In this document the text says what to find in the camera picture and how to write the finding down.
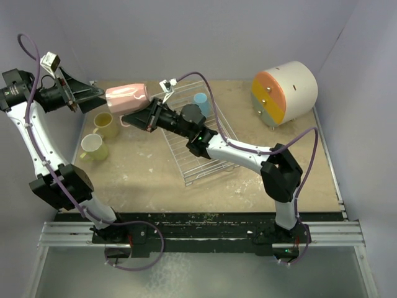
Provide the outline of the yellow-green faceted mug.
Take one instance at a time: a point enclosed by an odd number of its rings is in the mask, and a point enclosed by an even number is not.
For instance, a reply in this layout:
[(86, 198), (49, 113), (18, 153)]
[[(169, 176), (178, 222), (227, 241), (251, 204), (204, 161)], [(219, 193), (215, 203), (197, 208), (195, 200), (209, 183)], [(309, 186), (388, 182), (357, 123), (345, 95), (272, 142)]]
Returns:
[(107, 145), (103, 138), (96, 133), (86, 135), (81, 141), (83, 152), (80, 159), (83, 161), (104, 161), (109, 155)]

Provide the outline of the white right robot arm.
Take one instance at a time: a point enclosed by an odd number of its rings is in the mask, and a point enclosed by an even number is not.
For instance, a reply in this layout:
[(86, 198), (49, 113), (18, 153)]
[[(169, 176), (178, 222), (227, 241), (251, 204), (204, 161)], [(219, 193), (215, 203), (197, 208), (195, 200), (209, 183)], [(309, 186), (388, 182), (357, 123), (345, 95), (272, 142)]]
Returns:
[(197, 157), (228, 161), (259, 174), (266, 194), (275, 201), (277, 238), (290, 243), (297, 237), (296, 198), (303, 170), (281, 144), (273, 148), (256, 147), (224, 139), (220, 132), (205, 125), (206, 118), (199, 106), (187, 104), (176, 112), (158, 98), (140, 111), (123, 115), (121, 120), (148, 132), (160, 127), (186, 138), (186, 147)]

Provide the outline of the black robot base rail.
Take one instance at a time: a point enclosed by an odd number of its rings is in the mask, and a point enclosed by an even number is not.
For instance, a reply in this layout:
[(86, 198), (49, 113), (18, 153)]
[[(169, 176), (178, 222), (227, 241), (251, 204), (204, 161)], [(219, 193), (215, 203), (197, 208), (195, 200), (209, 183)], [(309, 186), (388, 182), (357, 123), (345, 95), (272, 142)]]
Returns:
[(285, 230), (273, 212), (122, 213), (122, 227), (94, 232), (95, 244), (126, 245), (134, 257), (165, 253), (252, 253), (296, 258), (298, 246), (311, 243), (309, 227)]

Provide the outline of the light blue mug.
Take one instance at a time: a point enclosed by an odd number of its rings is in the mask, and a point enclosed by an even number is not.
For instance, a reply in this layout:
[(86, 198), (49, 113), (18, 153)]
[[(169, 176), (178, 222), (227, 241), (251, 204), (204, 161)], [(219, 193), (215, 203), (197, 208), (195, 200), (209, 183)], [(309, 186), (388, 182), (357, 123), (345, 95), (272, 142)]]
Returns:
[(206, 118), (210, 115), (210, 103), (208, 101), (208, 97), (205, 93), (197, 93), (194, 95), (193, 103), (196, 104), (202, 113), (202, 115)]

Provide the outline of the pink faceted mug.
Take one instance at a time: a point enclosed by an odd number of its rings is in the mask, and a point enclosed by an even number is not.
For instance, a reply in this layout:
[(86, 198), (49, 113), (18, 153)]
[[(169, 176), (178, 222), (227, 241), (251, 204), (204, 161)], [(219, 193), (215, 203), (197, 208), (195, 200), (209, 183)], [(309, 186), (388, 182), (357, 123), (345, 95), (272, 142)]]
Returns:
[(126, 84), (105, 90), (105, 100), (113, 115), (119, 117), (122, 127), (129, 127), (122, 120), (124, 115), (138, 112), (149, 106), (151, 98), (145, 83)]

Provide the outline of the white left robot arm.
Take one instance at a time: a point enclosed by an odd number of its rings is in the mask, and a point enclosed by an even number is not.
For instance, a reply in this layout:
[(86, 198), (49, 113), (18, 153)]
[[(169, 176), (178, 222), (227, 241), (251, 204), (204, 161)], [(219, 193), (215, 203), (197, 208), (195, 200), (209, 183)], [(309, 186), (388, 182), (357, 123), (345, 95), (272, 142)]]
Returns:
[(104, 91), (71, 77), (62, 67), (52, 76), (54, 85), (34, 89), (32, 73), (18, 69), (2, 73), (6, 87), (1, 89), (1, 111), (12, 120), (30, 153), (35, 180), (32, 192), (56, 210), (77, 209), (96, 230), (106, 229), (113, 243), (127, 238), (127, 227), (117, 221), (115, 211), (94, 194), (88, 175), (69, 163), (53, 142), (45, 115), (62, 107), (83, 113), (105, 103)]

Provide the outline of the pale yellow round mug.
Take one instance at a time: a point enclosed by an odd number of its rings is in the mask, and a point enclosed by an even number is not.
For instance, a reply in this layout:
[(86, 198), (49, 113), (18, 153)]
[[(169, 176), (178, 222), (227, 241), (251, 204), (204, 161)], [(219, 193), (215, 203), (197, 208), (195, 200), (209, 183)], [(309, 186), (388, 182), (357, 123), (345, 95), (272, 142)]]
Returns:
[(119, 135), (120, 128), (113, 115), (108, 112), (101, 112), (94, 117), (93, 133), (104, 139), (115, 138)]

